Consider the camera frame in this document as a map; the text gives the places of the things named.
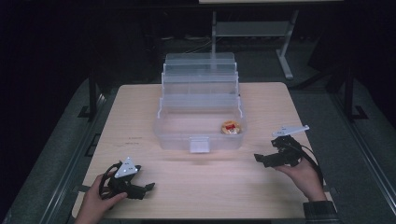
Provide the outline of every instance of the person's left hand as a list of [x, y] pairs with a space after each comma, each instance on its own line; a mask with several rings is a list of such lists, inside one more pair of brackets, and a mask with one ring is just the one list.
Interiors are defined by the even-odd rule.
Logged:
[[126, 192], [123, 192], [112, 198], [102, 200], [99, 195], [99, 185], [102, 176], [103, 175], [97, 176], [90, 189], [85, 193], [82, 205], [76, 217], [76, 224], [98, 223], [108, 209], [128, 196]]

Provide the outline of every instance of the food item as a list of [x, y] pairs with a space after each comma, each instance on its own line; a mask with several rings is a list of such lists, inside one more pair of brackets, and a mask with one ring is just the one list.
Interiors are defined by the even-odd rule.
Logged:
[[221, 125], [221, 132], [225, 134], [241, 133], [241, 126], [234, 120], [227, 120]]

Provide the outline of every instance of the wooden table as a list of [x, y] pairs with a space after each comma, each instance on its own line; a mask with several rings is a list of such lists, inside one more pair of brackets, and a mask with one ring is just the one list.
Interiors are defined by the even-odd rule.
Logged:
[[[153, 132], [161, 85], [119, 89], [83, 185], [131, 157], [142, 170], [133, 184], [155, 182], [140, 200], [124, 200], [107, 218], [303, 218], [304, 195], [284, 174], [257, 163], [253, 154], [273, 154], [272, 132], [302, 123], [283, 83], [241, 83], [248, 131], [237, 150], [190, 154], [164, 150]], [[310, 147], [305, 133], [293, 137]], [[83, 193], [73, 208], [78, 213]]]

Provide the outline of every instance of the transparent toolbox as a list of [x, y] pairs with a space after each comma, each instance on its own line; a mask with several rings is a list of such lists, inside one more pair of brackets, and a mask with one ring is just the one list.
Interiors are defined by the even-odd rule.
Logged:
[[238, 149], [247, 131], [232, 53], [168, 54], [154, 132], [163, 149]]

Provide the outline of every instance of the person's right hand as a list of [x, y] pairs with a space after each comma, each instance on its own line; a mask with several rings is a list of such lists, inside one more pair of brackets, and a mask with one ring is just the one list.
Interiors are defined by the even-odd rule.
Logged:
[[274, 169], [288, 175], [309, 202], [327, 201], [317, 172], [305, 158], [302, 158], [300, 163], [294, 167], [282, 165], [274, 167]]

